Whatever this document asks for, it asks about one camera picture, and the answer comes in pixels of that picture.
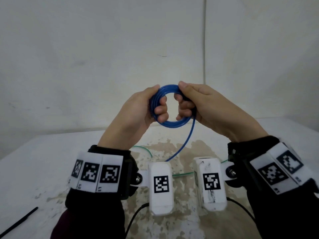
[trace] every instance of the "person's left hand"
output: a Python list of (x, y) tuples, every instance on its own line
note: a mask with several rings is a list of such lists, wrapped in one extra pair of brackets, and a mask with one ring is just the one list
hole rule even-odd
[[(160, 85), (155, 85), (133, 94), (108, 126), (98, 146), (129, 150), (137, 144), (155, 121), (149, 110), (149, 99), (155, 95), (159, 87)], [(162, 97), (159, 102), (161, 106), (155, 108), (155, 113), (159, 114), (158, 121), (162, 123), (168, 120), (166, 96)]]

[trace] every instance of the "metal screw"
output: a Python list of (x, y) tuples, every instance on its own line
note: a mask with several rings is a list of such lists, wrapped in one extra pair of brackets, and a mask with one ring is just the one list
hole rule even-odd
[(236, 177), (236, 172), (234, 170), (230, 170), (230, 174), (234, 177)]
[(136, 179), (135, 179), (136, 183), (139, 183), (141, 181), (141, 177), (140, 176), (137, 176)]

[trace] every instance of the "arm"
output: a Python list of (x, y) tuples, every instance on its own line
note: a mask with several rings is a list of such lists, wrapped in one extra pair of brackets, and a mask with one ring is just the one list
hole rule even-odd
[[(241, 157), (254, 154), (250, 157), (254, 159), (279, 143), (279, 139), (269, 136), (252, 116), (209, 86), (180, 82), (179, 87), (192, 102), (184, 101), (175, 94), (179, 102), (176, 119), (191, 116), (190, 109), (196, 106), (196, 119), (201, 124), (230, 139), (229, 155), (236, 154), (240, 160)], [(247, 189), (247, 197), (262, 238), (275, 238), (278, 235), (295, 238), (297, 235), (317, 234), (319, 199), (313, 193), (316, 187), (313, 180), (275, 195), (272, 191), (260, 192), (254, 187), (254, 182), (240, 162), (235, 163), (235, 168), (238, 179), (234, 187), (244, 186)], [(227, 183), (233, 186), (236, 182)]]
[[(88, 152), (112, 154), (121, 152), (130, 156), (129, 149), (135, 145), (154, 122), (148, 104), (157, 92), (159, 85), (133, 94), (122, 106), (120, 112), (108, 126), (98, 145)], [(160, 100), (161, 106), (155, 109), (160, 114), (158, 120), (168, 119), (166, 97)], [(137, 187), (130, 187), (132, 196)], [(120, 198), (109, 193), (90, 193), (70, 189), (65, 205), (67, 210), (61, 215), (54, 227), (51, 239), (63, 238), (123, 238), (125, 234), (124, 210)]]

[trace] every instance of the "blue wire coil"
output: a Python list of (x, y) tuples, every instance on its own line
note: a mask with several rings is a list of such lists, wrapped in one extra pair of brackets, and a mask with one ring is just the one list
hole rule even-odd
[[(152, 116), (155, 118), (155, 120), (168, 128), (178, 128), (181, 127), (183, 125), (185, 125), (186, 123), (189, 122), (189, 120), (191, 119), (191, 117), (183, 117), (180, 121), (176, 121), (176, 122), (171, 122), (171, 121), (165, 121), (163, 123), (160, 123), (158, 121), (158, 115), (155, 114), (154, 110), (156, 107), (160, 106), (160, 99), (165, 96), (168, 93), (176, 93), (179, 94), (183, 97), (184, 100), (189, 100), (186, 96), (183, 95), (183, 93), (181, 92), (181, 90), (178, 88), (178, 85), (165, 85), (161, 88), (159, 88), (159, 90), (157, 91), (157, 93), (152, 96), (152, 98), (150, 99), (150, 111)], [(192, 128), (190, 129), (189, 135), (185, 141), (185, 143), (183, 144), (183, 146), (181, 146), (181, 148), (170, 158), (168, 158), (166, 161), (170, 161), (171, 159), (173, 159), (187, 144), (190, 136), (192, 135), (193, 129), (194, 129), (194, 125), (195, 125), (195, 117), (196, 117), (196, 109), (193, 110), (193, 124), (192, 124)]]

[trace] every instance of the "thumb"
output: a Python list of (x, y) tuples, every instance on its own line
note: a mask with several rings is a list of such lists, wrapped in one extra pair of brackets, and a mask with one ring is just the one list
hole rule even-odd
[(180, 81), (178, 83), (178, 87), (181, 90), (181, 92), (184, 94), (184, 96), (189, 98), (194, 103), (198, 102), (200, 100), (201, 96), (203, 95), (203, 94), (199, 93), (197, 90), (195, 90), (192, 86), (190, 86), (189, 84), (187, 84), (183, 81)]
[(156, 92), (159, 90), (160, 85), (154, 85), (153, 87), (146, 88), (145, 90), (142, 91), (143, 96), (146, 99), (150, 99), (152, 96), (156, 94)]

